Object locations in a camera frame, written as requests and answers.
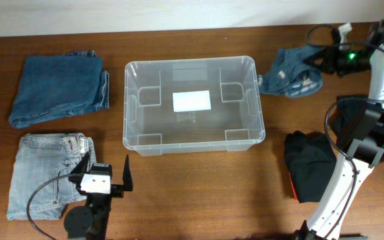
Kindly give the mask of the clear plastic storage container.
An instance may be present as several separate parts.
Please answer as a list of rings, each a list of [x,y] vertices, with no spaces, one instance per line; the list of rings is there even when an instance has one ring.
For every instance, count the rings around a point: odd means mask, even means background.
[[[211,110],[174,112],[173,93],[206,90]],[[126,64],[123,144],[127,149],[142,156],[246,151],[265,136],[251,57]]]

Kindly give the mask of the black garment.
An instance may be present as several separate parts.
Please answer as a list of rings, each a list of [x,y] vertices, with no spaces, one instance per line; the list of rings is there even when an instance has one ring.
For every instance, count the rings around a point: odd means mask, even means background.
[[[336,146],[349,148],[352,140],[369,140],[384,149],[384,109],[381,104],[368,103],[364,96],[338,96],[337,114],[331,127],[337,136]]]
[[[284,160],[299,203],[321,200],[335,169],[336,156],[325,134],[295,131],[284,140]]]

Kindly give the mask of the red item under garment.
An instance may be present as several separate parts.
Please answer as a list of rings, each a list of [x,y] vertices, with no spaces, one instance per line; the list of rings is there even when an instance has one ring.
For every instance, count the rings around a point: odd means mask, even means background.
[[[291,177],[290,173],[289,173],[289,179],[290,179],[290,183],[291,183],[291,189],[292,189],[292,193],[293,193],[293,198],[294,198],[294,200],[296,202],[299,202],[297,194],[296,194],[295,186],[294,186],[294,183],[293,183],[293,180],[292,180],[292,177]]]

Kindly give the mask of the dark blue folded jeans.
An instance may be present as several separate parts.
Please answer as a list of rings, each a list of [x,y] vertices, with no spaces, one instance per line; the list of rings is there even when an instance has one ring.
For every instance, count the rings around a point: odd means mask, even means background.
[[[94,51],[31,55],[23,65],[10,126],[21,129],[109,108],[109,73]]]

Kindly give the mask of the small blue denim shorts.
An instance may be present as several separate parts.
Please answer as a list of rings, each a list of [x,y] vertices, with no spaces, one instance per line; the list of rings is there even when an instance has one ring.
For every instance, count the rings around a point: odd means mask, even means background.
[[[257,76],[259,93],[290,98],[316,93],[323,86],[321,71],[306,64],[304,60],[320,50],[308,45],[278,49],[270,70]]]

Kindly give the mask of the light blue folded jeans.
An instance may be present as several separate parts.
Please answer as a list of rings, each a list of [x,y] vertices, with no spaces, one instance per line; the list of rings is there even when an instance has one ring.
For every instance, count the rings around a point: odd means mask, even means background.
[[[67,178],[54,181],[40,190],[30,206],[28,200],[43,183],[69,174],[86,152],[89,163],[96,162],[93,140],[82,133],[27,134],[19,141],[9,190],[7,219],[60,219],[66,206],[86,199]]]

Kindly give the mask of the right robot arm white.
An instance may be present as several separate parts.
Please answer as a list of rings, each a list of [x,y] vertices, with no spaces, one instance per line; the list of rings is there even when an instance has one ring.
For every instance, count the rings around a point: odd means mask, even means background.
[[[384,161],[384,20],[372,26],[360,50],[350,50],[335,27],[331,37],[332,44],[320,45],[304,62],[340,77],[369,70],[370,89],[363,110],[330,142],[338,152],[335,170],[314,214],[294,232],[294,239],[338,239],[360,186]]]

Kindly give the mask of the white label in container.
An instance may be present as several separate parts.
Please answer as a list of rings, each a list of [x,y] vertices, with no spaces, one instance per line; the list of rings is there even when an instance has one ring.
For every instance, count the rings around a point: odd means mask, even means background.
[[[211,98],[208,90],[173,93],[174,112],[211,110]]]

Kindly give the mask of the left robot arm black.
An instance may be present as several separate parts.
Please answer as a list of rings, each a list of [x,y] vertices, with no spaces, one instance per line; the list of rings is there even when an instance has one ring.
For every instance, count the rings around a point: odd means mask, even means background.
[[[104,239],[106,237],[111,202],[133,190],[129,158],[125,158],[123,183],[114,184],[112,166],[104,163],[90,164],[91,154],[84,154],[71,171],[68,180],[75,184],[77,192],[86,197],[84,206],[68,211],[64,228],[68,239]]]

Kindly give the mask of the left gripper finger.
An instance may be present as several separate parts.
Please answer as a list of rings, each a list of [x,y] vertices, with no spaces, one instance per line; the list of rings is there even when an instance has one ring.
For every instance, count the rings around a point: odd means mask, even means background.
[[[131,170],[129,166],[129,156],[126,155],[124,168],[123,168],[123,190],[124,191],[133,191],[133,178],[131,175]]]
[[[86,174],[89,166],[90,153],[86,152],[80,162],[70,172],[70,182],[81,182],[83,175]]]

